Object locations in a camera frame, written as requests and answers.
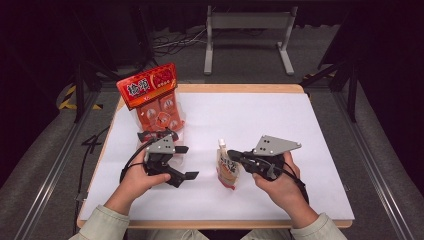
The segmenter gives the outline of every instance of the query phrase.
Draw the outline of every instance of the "hand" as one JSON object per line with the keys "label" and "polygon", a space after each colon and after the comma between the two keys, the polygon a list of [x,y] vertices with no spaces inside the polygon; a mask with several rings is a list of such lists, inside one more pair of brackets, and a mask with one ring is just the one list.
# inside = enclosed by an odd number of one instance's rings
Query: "hand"
{"label": "hand", "polygon": [[[132,163],[142,163],[144,160],[145,151],[141,151]],[[164,183],[171,179],[167,173],[148,176],[144,171],[143,165],[134,165],[127,170],[121,184],[105,203],[105,207],[123,215],[128,215],[131,204],[135,199],[143,195],[151,187]]]}
{"label": "hand", "polygon": [[[284,159],[300,178],[300,169],[294,164],[291,153],[285,152]],[[286,165],[284,169],[292,172]],[[296,183],[287,174],[281,174],[274,181],[267,181],[256,173],[253,178],[256,186],[268,193],[271,200],[289,214],[294,228],[306,227],[318,218],[318,214],[308,205]]]}

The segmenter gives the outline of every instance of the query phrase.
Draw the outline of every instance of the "aluminum rail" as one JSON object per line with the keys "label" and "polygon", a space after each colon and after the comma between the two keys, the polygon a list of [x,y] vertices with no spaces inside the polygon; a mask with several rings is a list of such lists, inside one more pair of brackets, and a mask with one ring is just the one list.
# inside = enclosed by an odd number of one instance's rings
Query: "aluminum rail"
{"label": "aluminum rail", "polygon": [[24,221],[22,222],[22,225],[14,238],[15,240],[29,239],[29,237],[31,236],[31,233],[37,225],[38,220],[40,219],[40,216],[43,213],[44,208],[46,207],[47,202],[49,201],[50,196],[53,193],[54,188],[56,187],[57,182],[59,181],[60,175],[62,174],[66,163],[68,162],[69,154],[75,143],[75,140],[82,126],[84,126],[85,120],[90,114],[89,109],[93,104],[95,104],[98,95],[98,92],[88,93],[85,106],[85,109],[87,109],[88,111],[85,111],[78,123],[75,123],[72,126],[68,137],[66,138],[65,143],[62,146],[62,149],[60,150],[52,168],[50,169],[49,174],[46,177],[46,180],[41,186],[40,191],[38,192],[38,195],[34,200],[34,203],[32,204]]}
{"label": "aluminum rail", "polygon": [[408,224],[403,218],[402,213],[400,212],[400,209],[393,197],[392,191],[384,180],[383,175],[380,172],[376,161],[365,142],[361,130],[357,124],[352,123],[350,120],[349,114],[346,111],[347,102],[343,97],[343,94],[340,92],[334,92],[333,97],[340,109],[340,112],[343,114],[345,121],[348,123],[349,130],[355,138],[356,144],[362,153],[362,161],[365,165],[368,175],[371,178],[371,181],[374,184],[377,194],[380,197],[383,207],[386,210],[390,221],[392,222],[393,228],[395,229],[398,238],[414,240],[415,238],[412,235]]}

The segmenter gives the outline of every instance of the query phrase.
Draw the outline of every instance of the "black curtain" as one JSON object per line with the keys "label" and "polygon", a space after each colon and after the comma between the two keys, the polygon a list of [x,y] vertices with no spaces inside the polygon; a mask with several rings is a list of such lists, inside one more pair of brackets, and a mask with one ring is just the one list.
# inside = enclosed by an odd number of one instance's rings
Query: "black curtain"
{"label": "black curtain", "polygon": [[[291,9],[290,7],[240,6],[212,6],[212,8],[219,12],[273,12]],[[348,11],[349,8],[345,6],[299,7],[295,27],[341,24]],[[150,12],[156,31],[169,28],[170,32],[185,33],[191,27],[206,24],[207,6],[151,6]]]}
{"label": "black curtain", "polygon": [[0,186],[58,115],[56,99],[72,66],[36,3],[0,3]]}
{"label": "black curtain", "polygon": [[360,62],[359,80],[409,176],[424,195],[424,6],[396,3]]}

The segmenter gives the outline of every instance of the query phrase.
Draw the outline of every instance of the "person's left hand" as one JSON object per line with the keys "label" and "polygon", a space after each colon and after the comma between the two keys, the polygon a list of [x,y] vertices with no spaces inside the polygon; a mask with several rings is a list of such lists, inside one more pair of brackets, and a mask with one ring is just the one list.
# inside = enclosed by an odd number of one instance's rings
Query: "person's left hand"
{"label": "person's left hand", "polygon": [[144,166],[140,164],[144,161],[144,155],[145,151],[143,150],[134,158],[130,166],[133,164],[138,165],[132,166],[127,170],[121,184],[105,203],[105,207],[128,215],[131,204],[135,199],[143,195],[151,187],[171,179],[171,176],[167,173],[148,176],[144,171]]}

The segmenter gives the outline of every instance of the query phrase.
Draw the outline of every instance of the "metal stand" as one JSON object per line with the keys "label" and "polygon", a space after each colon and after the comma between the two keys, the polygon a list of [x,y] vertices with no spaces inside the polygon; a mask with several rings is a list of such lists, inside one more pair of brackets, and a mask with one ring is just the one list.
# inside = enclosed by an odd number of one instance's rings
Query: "metal stand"
{"label": "metal stand", "polygon": [[212,12],[208,6],[207,13],[207,45],[205,56],[204,74],[212,74],[213,42],[212,29],[235,29],[235,28],[255,28],[255,29],[285,29],[284,39],[277,43],[278,51],[283,60],[287,75],[293,75],[294,70],[287,54],[287,44],[293,29],[296,18],[297,7],[293,7],[290,12],[272,13],[220,13]]}
{"label": "metal stand", "polygon": [[348,102],[347,102],[347,112],[352,122],[356,122],[355,118],[355,102],[356,102],[356,90],[358,83],[358,73],[356,62],[342,61],[331,65],[330,67],[320,71],[314,76],[308,78],[307,80],[300,83],[300,86],[303,88],[309,86],[310,84],[322,79],[326,75],[333,73],[336,74],[329,84],[329,88],[333,92],[340,92],[343,89],[343,86],[349,82],[349,92],[348,92]]}

